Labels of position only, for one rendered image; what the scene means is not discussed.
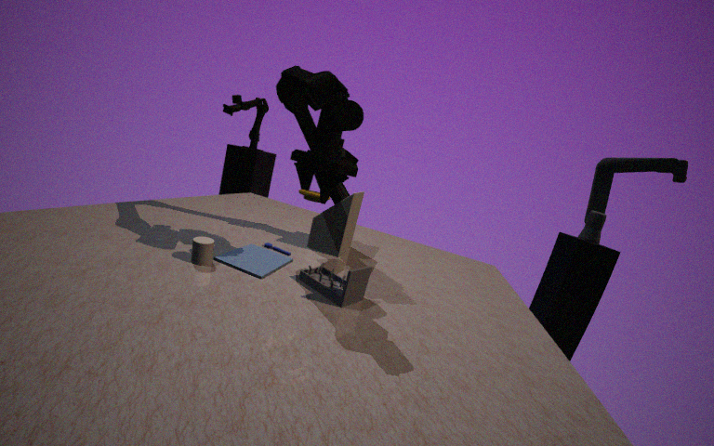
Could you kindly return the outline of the golden yellow plate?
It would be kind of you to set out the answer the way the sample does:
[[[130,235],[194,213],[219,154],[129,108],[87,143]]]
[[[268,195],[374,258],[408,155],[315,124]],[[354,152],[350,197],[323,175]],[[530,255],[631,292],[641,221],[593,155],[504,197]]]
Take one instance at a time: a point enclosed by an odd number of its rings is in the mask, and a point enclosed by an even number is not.
[[[304,195],[304,199],[316,203],[320,203],[320,192],[313,190],[299,190],[299,193]]]

